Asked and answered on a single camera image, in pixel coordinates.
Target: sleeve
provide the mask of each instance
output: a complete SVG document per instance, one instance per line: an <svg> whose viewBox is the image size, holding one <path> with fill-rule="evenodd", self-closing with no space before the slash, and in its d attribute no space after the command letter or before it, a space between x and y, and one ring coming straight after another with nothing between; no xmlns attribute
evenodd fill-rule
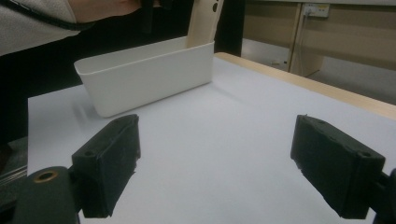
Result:
<svg viewBox="0 0 396 224"><path fill-rule="evenodd" d="M53 18L76 22L73 10L67 0L18 0L18 2ZM0 56L47 44L78 33L79 31L65 30L36 21L7 7L0 6Z"/></svg>

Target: screw hole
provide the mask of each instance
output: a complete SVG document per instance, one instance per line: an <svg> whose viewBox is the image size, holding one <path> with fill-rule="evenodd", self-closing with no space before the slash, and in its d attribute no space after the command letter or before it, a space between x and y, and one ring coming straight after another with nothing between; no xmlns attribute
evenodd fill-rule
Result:
<svg viewBox="0 0 396 224"><path fill-rule="evenodd" d="M213 5L213 12L216 12L217 10L218 10L218 4L217 3L215 3L214 5Z"/></svg>
<svg viewBox="0 0 396 224"><path fill-rule="evenodd" d="M38 175L35 178L35 182L36 183L48 182L48 181L54 179L56 176L58 176L57 172L55 172L55 171L47 171L47 172L44 172L44 173Z"/></svg>

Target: human arm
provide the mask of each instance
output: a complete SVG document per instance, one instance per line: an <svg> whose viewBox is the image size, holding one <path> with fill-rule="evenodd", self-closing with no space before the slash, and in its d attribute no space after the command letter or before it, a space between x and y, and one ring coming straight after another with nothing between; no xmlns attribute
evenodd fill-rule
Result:
<svg viewBox="0 0 396 224"><path fill-rule="evenodd" d="M139 0L18 0L18 2L49 17L70 23L121 16L140 8ZM78 31L37 21L0 6L0 56L77 34Z"/></svg>

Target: beige wall panel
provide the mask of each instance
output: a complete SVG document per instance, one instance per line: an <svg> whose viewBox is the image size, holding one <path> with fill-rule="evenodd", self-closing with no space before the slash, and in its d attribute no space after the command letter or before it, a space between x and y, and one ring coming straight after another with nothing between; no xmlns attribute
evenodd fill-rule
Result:
<svg viewBox="0 0 396 224"><path fill-rule="evenodd" d="M301 35L305 51L396 70L396 7L331 5Z"/></svg>
<svg viewBox="0 0 396 224"><path fill-rule="evenodd" d="M247 1L244 38L289 48L296 13L297 3Z"/></svg>

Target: human hand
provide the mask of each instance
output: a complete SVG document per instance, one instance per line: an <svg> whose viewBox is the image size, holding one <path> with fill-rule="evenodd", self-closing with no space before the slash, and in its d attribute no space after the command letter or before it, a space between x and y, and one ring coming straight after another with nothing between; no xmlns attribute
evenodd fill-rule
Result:
<svg viewBox="0 0 396 224"><path fill-rule="evenodd" d="M113 16L123 16L141 8L141 0L68 0L76 21L99 21Z"/></svg>

